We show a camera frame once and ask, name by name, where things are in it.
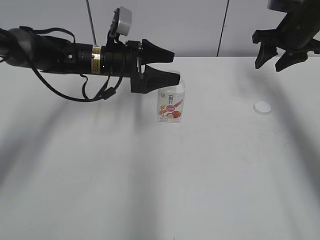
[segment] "white wall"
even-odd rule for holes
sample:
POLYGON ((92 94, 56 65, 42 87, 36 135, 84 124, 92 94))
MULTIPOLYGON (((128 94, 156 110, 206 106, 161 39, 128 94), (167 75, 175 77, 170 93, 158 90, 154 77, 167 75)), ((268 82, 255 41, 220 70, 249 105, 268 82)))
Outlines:
MULTIPOLYGON (((90 0, 97 42, 105 44, 113 10, 133 13, 130 40, 146 38, 176 56, 215 56, 227 0, 90 0)), ((267 9, 268 0, 230 0, 220 56, 256 56, 256 29, 276 28, 284 13, 267 9)), ((66 28, 77 42, 92 43, 85 0, 3 0, 0 28, 66 28)))
MULTIPOLYGON (((146 38, 177 56, 214 56, 225 0, 90 0, 97 42, 106 43, 113 10, 132 11, 128 39, 146 38)), ((34 29, 63 27, 77 42, 92 43, 85 0, 10 0, 0 3, 0 27, 27 25, 34 29)))

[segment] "white table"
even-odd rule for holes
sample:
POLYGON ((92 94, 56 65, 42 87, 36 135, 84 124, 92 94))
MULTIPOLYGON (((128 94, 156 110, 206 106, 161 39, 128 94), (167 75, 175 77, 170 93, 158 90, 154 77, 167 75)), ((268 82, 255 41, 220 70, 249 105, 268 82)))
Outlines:
MULTIPOLYGON (((320 57, 254 61, 155 64, 182 73, 181 124, 157 122, 157 92, 129 81, 76 103, 1 64, 0 239, 318 240, 320 57)), ((81 96, 79 76, 45 76, 81 96)), ((105 79, 90 79, 93 95, 105 79)))

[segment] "gold band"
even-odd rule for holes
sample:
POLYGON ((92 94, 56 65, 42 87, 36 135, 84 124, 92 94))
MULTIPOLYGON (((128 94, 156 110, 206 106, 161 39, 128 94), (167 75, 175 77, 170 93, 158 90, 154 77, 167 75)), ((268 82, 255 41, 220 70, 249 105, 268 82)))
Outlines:
POLYGON ((101 59, 101 46, 92 46, 91 58, 91 72, 93 74, 100 74, 100 59, 101 59))

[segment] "white cap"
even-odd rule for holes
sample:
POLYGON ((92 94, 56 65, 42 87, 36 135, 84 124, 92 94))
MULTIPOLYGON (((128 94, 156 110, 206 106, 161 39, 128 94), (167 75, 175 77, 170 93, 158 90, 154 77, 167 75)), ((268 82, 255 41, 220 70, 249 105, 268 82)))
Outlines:
POLYGON ((253 105, 253 109, 260 115, 268 115, 271 112, 271 106, 265 101, 258 101, 253 105))

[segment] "black robotic arm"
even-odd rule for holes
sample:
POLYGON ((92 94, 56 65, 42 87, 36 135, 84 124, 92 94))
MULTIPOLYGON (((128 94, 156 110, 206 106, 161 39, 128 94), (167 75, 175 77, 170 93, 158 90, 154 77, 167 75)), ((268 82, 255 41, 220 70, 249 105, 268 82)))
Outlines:
POLYGON ((256 69, 278 55, 277 48, 285 50, 275 65, 277 72, 306 61, 308 52, 320 54, 320 41, 313 39, 320 31, 320 0, 269 0, 268 7, 287 14, 276 29, 253 34, 253 43, 261 43, 256 69))
POLYGON ((116 93, 123 77, 130 78, 131 92, 146 94, 150 91, 179 84, 180 75, 154 69, 147 64, 171 63, 175 54, 153 45, 146 39, 122 43, 120 35, 127 36, 131 26, 131 12, 124 7, 115 10, 106 45, 76 43, 75 36, 62 28, 34 30, 20 26, 9 31, 0 28, 0 57, 7 64, 32 68, 37 77, 60 97, 78 102, 95 102, 108 99, 116 93), (48 36, 52 32, 63 32, 73 41, 48 36), (89 99, 83 85, 82 98, 66 96, 55 90, 38 70, 52 74, 79 74, 108 76, 106 84, 98 94, 89 99), (119 77, 114 87, 108 88, 109 78, 119 77))

